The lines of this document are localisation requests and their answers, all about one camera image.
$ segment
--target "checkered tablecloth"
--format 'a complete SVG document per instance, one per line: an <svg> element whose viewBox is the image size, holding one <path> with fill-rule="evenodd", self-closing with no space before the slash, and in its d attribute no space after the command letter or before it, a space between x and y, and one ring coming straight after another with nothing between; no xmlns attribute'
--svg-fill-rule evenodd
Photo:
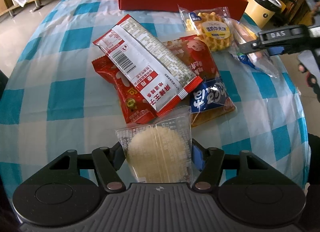
<svg viewBox="0 0 320 232"><path fill-rule="evenodd" d="M117 0L62 0L36 29L0 101L0 175L9 198L64 151L90 153L117 142L114 129L125 122L116 90L93 70L91 61L103 53L92 41L127 13L155 36L184 31L178 13L120 11ZM242 21L254 25L246 15ZM213 55L237 110L193 128L193 138L226 153L251 150L303 186L306 121L280 59L274 59L282 72L275 79L227 52ZM227 171L224 179L234 174ZM81 175L94 179L91 171ZM119 175L126 184L134 181L125 164Z"/></svg>

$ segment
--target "robotic arm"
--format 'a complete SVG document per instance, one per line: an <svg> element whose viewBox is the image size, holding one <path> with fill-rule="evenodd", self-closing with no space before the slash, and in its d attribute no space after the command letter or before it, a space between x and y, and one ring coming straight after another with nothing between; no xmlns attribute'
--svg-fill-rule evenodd
<svg viewBox="0 0 320 232"><path fill-rule="evenodd" d="M320 82L320 0L305 0L313 11L312 26L293 25L259 32L258 39L240 45L243 54L267 49L269 55L298 55L301 63Z"/></svg>
<svg viewBox="0 0 320 232"><path fill-rule="evenodd" d="M306 198L289 178L249 151L228 155L192 140L201 171L186 183L131 183L117 175L124 162L119 143L91 154L67 150L13 194L25 232L304 231L298 220ZM98 186L79 175L94 169ZM222 171L237 176L219 186Z"/></svg>

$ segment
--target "yellow label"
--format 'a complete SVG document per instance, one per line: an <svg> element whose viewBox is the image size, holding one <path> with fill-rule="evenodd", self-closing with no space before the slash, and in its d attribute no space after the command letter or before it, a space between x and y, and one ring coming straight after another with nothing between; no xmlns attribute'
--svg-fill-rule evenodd
<svg viewBox="0 0 320 232"><path fill-rule="evenodd" d="M136 101L133 98L128 98L125 101L125 105L129 108L129 109L134 109L136 107Z"/></svg>
<svg viewBox="0 0 320 232"><path fill-rule="evenodd" d="M226 39L230 37L230 29L220 21L205 21L202 23L202 28L208 37L214 39Z"/></svg>

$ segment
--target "metal screw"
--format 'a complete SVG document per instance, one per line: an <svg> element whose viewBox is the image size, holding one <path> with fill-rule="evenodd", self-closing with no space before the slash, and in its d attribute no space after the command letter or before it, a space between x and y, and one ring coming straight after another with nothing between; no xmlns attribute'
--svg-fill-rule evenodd
<svg viewBox="0 0 320 232"><path fill-rule="evenodd" d="M123 184L118 181L110 182L107 184L107 188L110 190L119 190L119 189L122 189L122 187L123 187Z"/></svg>
<svg viewBox="0 0 320 232"><path fill-rule="evenodd" d="M197 190L208 190L211 188L211 185L205 181L200 181L195 184Z"/></svg>

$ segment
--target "barcode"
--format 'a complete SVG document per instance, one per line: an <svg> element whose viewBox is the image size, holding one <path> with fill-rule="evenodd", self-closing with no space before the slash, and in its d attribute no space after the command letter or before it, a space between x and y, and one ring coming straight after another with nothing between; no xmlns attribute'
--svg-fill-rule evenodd
<svg viewBox="0 0 320 232"><path fill-rule="evenodd" d="M120 50L112 55L112 59L126 74L136 68L134 63L132 63L132 61Z"/></svg>

